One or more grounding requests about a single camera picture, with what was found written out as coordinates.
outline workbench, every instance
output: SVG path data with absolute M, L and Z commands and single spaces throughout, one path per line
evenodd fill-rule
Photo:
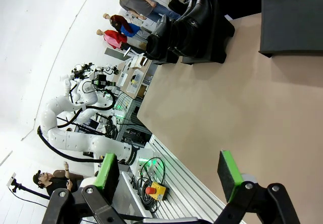
M 323 57 L 267 58 L 258 53 L 261 14 L 231 22 L 226 62 L 159 66 L 138 118 L 222 201 L 217 167 L 227 149 L 261 186 L 285 185 L 301 223 L 320 223 Z

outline desk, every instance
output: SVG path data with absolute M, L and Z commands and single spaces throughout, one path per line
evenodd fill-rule
M 137 97 L 137 94 L 138 94 L 138 91 L 139 91 L 139 88 L 140 87 L 138 87 L 138 90 L 136 91 L 136 93 L 129 93 L 129 92 L 127 92 L 128 84 L 129 84 L 129 82 L 131 80 L 131 77 L 132 77 L 133 73 L 135 72 L 135 70 L 136 69 L 139 69 L 140 71 L 143 72 L 143 77 L 140 79 L 140 82 L 139 82 L 139 85 L 141 85 L 142 84 L 142 81 L 143 81 L 143 79 L 144 79 L 144 77 L 145 77 L 145 75 L 146 75 L 146 73 L 148 71 L 148 68 L 149 68 L 150 64 L 151 64 L 151 60 L 148 60 L 146 62 L 146 65 L 143 66 L 143 67 L 141 67 L 141 69 L 139 69 L 139 68 L 129 68 L 129 70 L 127 71 L 127 68 L 125 67 L 125 63 L 120 63 L 118 65 L 118 67 L 117 67 L 117 69 L 120 70 L 120 73 L 118 75 L 114 75 L 112 81 L 113 82 L 117 82 L 118 81 L 119 76 L 120 76 L 122 70 L 124 72 L 126 72 L 128 74 L 128 76 L 127 76 L 127 79 L 126 79 L 124 85 L 121 87 L 121 91 L 124 92 L 126 95 L 130 96 L 131 98 L 135 99 Z
M 261 14 L 232 24 L 226 62 L 159 66 L 138 118 L 222 201 L 217 166 L 227 149 L 260 185 L 284 184 L 301 223 L 320 223 L 323 58 L 266 58 Z

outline white wall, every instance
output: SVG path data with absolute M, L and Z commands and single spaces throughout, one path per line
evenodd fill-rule
M 10 146 L 16 156 L 11 158 L 15 164 L 0 166 L 0 173 L 4 169 L 7 175 L 16 172 L 18 177 L 19 173 L 18 179 L 34 188 L 30 181 L 35 171 L 62 167 L 64 159 L 47 149 L 36 135 L 38 107 L 63 93 L 59 76 L 69 73 L 74 65 L 118 63 L 104 55 L 107 45 L 96 30 L 112 29 L 102 14 L 119 9 L 117 0 L 0 0 L 0 59 L 5 83 L 0 89 L 0 149 Z M 70 169 L 93 174 L 93 164 L 70 162 Z M 26 203 L 3 191 L 4 182 L 0 183 L 0 223 L 41 223 L 42 207 L 31 206 L 35 214 L 30 213 Z

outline man in black shirt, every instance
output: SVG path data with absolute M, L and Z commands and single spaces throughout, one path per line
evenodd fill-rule
M 65 175 L 63 177 L 55 177 L 50 173 L 40 173 L 40 170 L 33 176 L 34 183 L 41 189 L 46 188 L 49 196 L 58 188 L 66 188 L 71 192 L 77 191 L 76 181 L 70 180 L 69 165 L 64 162 Z

